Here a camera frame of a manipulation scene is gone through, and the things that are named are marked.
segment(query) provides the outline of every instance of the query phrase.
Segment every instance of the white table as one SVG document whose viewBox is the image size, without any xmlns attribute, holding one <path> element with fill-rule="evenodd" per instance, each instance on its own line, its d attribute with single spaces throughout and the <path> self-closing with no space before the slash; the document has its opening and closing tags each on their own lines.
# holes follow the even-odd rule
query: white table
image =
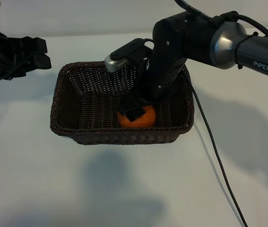
<svg viewBox="0 0 268 227">
<path fill-rule="evenodd" d="M 0 82 L 0 227 L 241 226 L 197 107 L 172 144 L 83 146 L 50 130 L 61 67 L 136 37 L 151 34 L 48 37 L 51 70 Z M 247 223 L 268 226 L 268 77 L 187 66 Z"/>
</svg>

